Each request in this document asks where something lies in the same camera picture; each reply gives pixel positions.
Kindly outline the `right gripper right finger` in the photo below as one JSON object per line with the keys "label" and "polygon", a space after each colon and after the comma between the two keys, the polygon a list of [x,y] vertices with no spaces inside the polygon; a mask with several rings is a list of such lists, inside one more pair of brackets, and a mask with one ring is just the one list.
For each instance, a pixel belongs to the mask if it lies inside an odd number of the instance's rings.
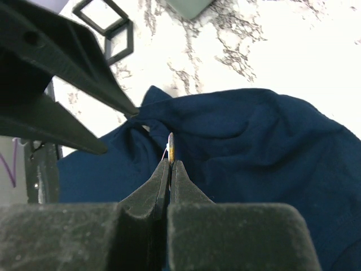
{"label": "right gripper right finger", "polygon": [[306,222],[283,203],[212,202],[173,166],[168,206],[171,270],[321,270]]}

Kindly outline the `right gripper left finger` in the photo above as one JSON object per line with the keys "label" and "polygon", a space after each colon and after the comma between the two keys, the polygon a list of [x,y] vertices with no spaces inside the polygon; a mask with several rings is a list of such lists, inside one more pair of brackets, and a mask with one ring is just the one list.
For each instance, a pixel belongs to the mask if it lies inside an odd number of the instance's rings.
{"label": "right gripper left finger", "polygon": [[1,207],[2,270],[161,270],[169,163],[121,202]]}

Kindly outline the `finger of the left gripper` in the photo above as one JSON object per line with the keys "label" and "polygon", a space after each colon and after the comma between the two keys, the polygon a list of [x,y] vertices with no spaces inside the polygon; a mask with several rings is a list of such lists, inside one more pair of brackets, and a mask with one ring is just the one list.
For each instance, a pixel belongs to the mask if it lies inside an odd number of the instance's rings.
{"label": "finger of the left gripper", "polygon": [[139,112],[83,25],[28,1],[1,1],[1,46],[119,112]]}
{"label": "finger of the left gripper", "polygon": [[1,48],[1,135],[104,154],[106,145],[45,94],[52,76]]}

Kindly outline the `round colourful brooch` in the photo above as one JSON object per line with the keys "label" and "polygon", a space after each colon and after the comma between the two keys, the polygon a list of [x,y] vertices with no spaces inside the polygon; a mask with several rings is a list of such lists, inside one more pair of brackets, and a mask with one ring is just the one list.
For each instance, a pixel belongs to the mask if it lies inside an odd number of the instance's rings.
{"label": "round colourful brooch", "polygon": [[168,142],[166,145],[166,151],[168,153],[168,161],[170,165],[175,162],[175,144],[174,144],[174,133],[170,133],[168,136]]}

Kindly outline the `navy blue t-shirt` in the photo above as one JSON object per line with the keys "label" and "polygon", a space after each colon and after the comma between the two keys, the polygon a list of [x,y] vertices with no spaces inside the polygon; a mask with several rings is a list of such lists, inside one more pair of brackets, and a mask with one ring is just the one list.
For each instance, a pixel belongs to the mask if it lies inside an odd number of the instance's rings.
{"label": "navy blue t-shirt", "polygon": [[115,202],[148,180],[169,134],[214,202],[287,203],[323,270],[360,269],[360,139],[308,102],[266,89],[172,98],[152,86],[138,116],[104,135],[104,155],[58,162],[62,203]]}

